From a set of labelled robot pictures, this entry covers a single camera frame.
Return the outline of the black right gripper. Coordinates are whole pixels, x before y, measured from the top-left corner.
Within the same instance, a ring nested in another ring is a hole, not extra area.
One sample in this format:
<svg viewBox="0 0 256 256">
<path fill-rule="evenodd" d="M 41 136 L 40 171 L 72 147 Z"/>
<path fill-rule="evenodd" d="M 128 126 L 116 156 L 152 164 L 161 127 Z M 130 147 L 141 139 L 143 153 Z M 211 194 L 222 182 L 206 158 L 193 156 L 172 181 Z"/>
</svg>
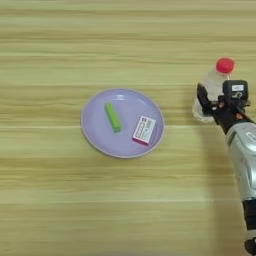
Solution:
<svg viewBox="0 0 256 256">
<path fill-rule="evenodd" d="M 232 126 L 240 123 L 253 123 L 253 120 L 246 115 L 245 108 L 250 105 L 248 101 L 211 101 L 208 99 L 208 92 L 202 84 L 197 85 L 197 99 L 202 107 L 205 116 L 212 116 L 225 134 Z"/>
</svg>

